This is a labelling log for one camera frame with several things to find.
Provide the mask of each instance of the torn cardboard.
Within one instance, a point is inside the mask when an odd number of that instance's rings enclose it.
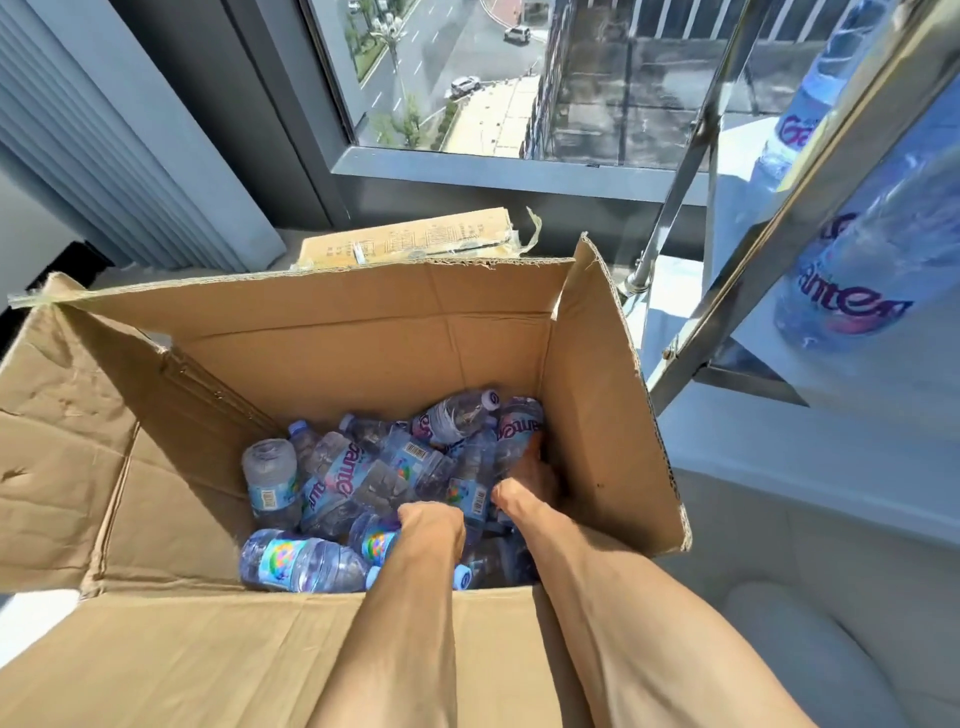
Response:
[[[349,268],[368,263],[397,262],[428,255],[458,257],[518,257],[540,239],[541,219],[527,208],[534,223],[530,243],[523,246],[504,207],[463,212],[429,220],[384,225],[360,231],[308,237],[300,247],[296,267]]]
[[[40,300],[0,367],[0,591],[86,599],[0,671],[4,725],[305,723],[363,596],[237,578],[254,530],[240,455],[297,418],[408,417],[475,386],[533,395],[578,520],[649,554],[689,543],[586,239],[573,259],[91,292],[55,278]],[[590,725],[540,587],[456,594],[454,625],[462,726]]]

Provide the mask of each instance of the barcode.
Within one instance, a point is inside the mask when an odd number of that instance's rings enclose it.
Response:
[[[487,489],[482,486],[477,486],[476,493],[473,495],[473,505],[470,506],[470,511],[477,518],[484,519],[487,517],[485,513],[485,506],[487,505]]]
[[[416,457],[418,460],[426,460],[427,455],[430,453],[423,448],[419,448],[413,443],[407,443],[403,446],[405,452],[409,452],[411,455]]]
[[[260,491],[260,502],[263,503],[264,510],[273,511],[276,509],[276,493],[264,488]]]

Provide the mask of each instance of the cardboard box flap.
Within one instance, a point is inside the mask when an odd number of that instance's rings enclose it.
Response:
[[[688,548],[685,510],[618,301],[607,266],[584,236],[541,389],[575,496],[571,515],[646,554]]]
[[[277,431],[135,329],[35,308],[0,367],[0,592],[239,589],[240,453]]]
[[[0,724],[302,726],[361,598],[88,600],[0,671]],[[460,726],[591,725],[540,589],[455,595],[453,619]]]
[[[549,313],[569,259],[431,258],[121,286],[21,300],[72,303],[179,344],[198,338],[456,313]]]

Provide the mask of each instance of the water bottle pack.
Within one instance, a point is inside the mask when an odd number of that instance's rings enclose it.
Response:
[[[535,436],[539,450],[542,428],[536,400],[501,408],[494,390],[455,394],[409,422],[346,415],[323,436],[293,423],[289,440],[244,452],[261,530],[241,553],[242,581],[270,591],[364,591],[399,543],[396,509],[440,500],[464,511],[468,530],[453,589],[534,583],[529,551],[509,520],[497,522],[490,492]]]

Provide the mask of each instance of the tree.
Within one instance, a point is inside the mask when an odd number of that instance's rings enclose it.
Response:
[[[413,96],[404,99],[403,112],[400,115],[379,114],[373,118],[373,127],[380,134],[380,141],[389,147],[405,147],[417,149],[423,140],[420,130],[420,108]],[[403,140],[397,143],[397,136]]]

